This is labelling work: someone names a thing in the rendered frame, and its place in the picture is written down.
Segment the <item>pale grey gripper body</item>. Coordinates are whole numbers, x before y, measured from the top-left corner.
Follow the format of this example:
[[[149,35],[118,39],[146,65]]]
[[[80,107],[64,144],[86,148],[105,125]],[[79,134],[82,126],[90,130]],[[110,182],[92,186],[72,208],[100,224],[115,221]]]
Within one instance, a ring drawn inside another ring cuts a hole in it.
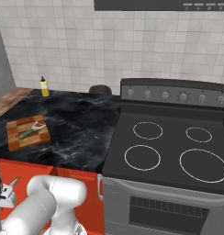
[[[0,207],[13,208],[16,205],[17,197],[14,192],[14,186],[3,184],[0,195]]]

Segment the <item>wooden cutting board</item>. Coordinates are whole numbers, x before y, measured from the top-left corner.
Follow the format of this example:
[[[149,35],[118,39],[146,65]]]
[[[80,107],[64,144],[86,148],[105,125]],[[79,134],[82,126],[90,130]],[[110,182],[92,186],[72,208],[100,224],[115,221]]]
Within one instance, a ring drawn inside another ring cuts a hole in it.
[[[46,125],[42,115],[25,117],[6,123],[7,142],[8,149],[10,151],[17,151],[33,145],[50,141],[50,133],[48,131],[47,126],[44,129],[38,130],[30,134],[23,140],[20,140],[18,138],[20,134],[30,129],[36,121],[38,121],[40,124]]]

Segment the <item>plain red cabinet front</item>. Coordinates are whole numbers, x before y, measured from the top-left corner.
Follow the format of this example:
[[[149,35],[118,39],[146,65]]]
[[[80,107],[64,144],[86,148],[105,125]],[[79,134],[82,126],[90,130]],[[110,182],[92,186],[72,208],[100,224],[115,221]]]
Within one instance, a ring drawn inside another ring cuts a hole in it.
[[[9,185],[18,177],[14,192],[17,196],[17,205],[27,198],[28,181],[37,174],[50,174],[53,167],[29,162],[17,162],[0,159],[0,172],[4,184]]]

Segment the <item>yellow bottle with black cap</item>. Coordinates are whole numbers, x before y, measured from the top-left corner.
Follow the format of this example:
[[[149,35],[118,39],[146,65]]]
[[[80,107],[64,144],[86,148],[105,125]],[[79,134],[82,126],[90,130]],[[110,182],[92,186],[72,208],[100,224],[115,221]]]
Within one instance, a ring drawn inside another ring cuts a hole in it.
[[[50,90],[47,81],[44,79],[44,77],[41,77],[40,79],[40,89],[44,97],[48,97],[50,95]]]

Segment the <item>grey oven door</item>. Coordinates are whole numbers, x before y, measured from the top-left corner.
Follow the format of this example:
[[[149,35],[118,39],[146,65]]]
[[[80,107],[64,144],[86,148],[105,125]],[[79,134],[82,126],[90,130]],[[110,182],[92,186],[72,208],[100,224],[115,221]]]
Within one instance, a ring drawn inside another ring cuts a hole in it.
[[[224,207],[137,196],[103,184],[106,235],[224,235]]]

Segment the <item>black round bowl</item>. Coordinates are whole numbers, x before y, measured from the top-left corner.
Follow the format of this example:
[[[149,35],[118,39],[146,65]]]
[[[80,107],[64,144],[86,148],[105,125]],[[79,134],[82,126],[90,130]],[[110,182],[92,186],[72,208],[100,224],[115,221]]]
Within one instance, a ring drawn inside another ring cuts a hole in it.
[[[107,85],[97,84],[89,88],[89,93],[98,95],[112,95],[112,90]]]

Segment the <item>dark grey stove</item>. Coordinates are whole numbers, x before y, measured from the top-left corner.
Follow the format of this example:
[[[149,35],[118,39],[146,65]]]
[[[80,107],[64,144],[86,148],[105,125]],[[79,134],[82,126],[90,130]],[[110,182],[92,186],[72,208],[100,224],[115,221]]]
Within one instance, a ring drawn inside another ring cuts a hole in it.
[[[134,95],[128,97],[132,89]],[[151,91],[146,99],[145,91]],[[179,100],[181,93],[187,100]],[[198,102],[206,96],[204,103]],[[126,78],[102,177],[224,196],[224,84]]]

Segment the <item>dark grey range hood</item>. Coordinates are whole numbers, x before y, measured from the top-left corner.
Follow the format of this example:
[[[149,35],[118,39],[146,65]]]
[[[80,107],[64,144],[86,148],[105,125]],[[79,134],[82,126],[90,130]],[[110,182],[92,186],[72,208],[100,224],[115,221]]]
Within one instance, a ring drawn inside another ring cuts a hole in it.
[[[224,0],[94,0],[95,11],[219,11]]]

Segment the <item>green handled peeler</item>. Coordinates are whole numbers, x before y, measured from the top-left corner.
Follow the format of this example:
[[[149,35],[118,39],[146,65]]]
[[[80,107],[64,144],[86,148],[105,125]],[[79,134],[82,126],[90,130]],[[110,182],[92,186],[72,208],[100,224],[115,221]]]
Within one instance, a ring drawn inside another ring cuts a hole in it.
[[[25,139],[26,137],[28,137],[30,134],[32,134],[32,133],[34,133],[34,132],[36,132],[36,131],[38,131],[38,130],[44,129],[45,127],[46,127],[45,124],[40,124],[38,121],[36,121],[36,122],[32,125],[32,127],[31,127],[30,129],[28,129],[28,130],[26,130],[25,132],[23,132],[22,134],[20,134],[20,135],[18,136],[18,138],[19,138],[20,140],[23,140],[23,139]]]

